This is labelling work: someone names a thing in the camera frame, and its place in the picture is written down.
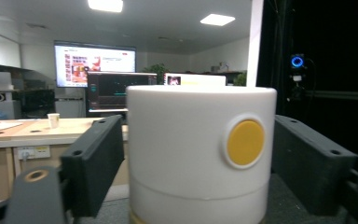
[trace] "power outlet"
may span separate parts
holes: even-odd
[[[50,146],[17,147],[17,151],[19,160],[23,160],[25,157],[26,160],[51,157]]]

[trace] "desk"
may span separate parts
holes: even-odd
[[[60,155],[75,140],[84,133],[94,120],[88,119],[60,119],[60,127],[50,129],[47,119],[20,120],[22,125],[5,129],[0,132],[0,200],[10,196],[13,180],[24,169],[41,165],[57,167],[60,165]],[[4,122],[19,122],[18,120],[4,120]],[[127,126],[123,126],[124,148],[127,148]],[[50,158],[31,159],[25,165],[19,160],[17,147],[49,146]],[[127,160],[124,160],[118,170],[113,185],[128,184]]]

